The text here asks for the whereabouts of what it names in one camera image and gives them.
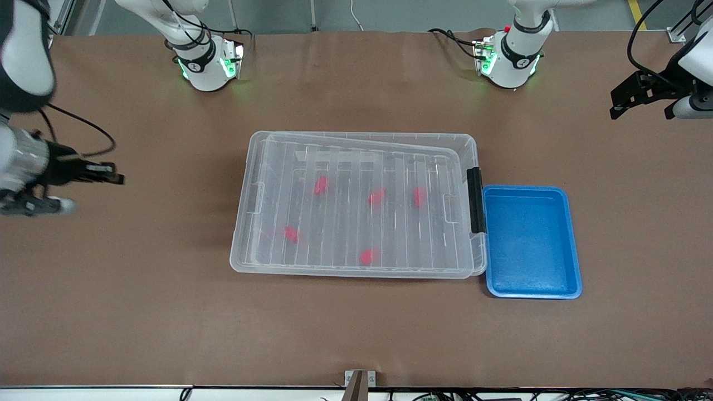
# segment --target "transparent plastic lid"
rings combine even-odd
[[[230,264],[247,273],[466,278],[470,227],[451,148],[261,131],[250,139]]]

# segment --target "blue tray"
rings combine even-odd
[[[486,186],[488,289],[496,297],[571,300],[582,293],[570,206],[555,187]]]

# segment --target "plastic container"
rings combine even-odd
[[[474,166],[475,142],[462,134],[258,132],[230,264],[347,277],[482,273],[484,234],[470,233],[466,186]]]
[[[490,292],[570,300],[582,293],[567,195],[556,187],[486,186]]]

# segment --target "brown tabletop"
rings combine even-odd
[[[611,121],[626,32],[556,33],[517,91],[431,34],[261,36],[200,93],[163,38],[58,37],[54,103],[112,133],[125,186],[75,183],[69,217],[2,218],[0,383],[710,386],[713,133],[656,103]],[[641,62],[677,49],[642,33]],[[99,134],[49,111],[62,142]],[[42,128],[37,116],[15,124]],[[491,297],[484,277],[250,275],[228,264],[259,130],[468,133],[486,184],[569,195],[584,292]]]

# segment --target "yellow tape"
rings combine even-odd
[[[641,8],[639,7],[639,2],[637,0],[629,0],[629,8],[631,9],[631,15],[634,16],[634,23],[639,22],[641,19]],[[640,29],[646,30],[646,23],[642,22]]]

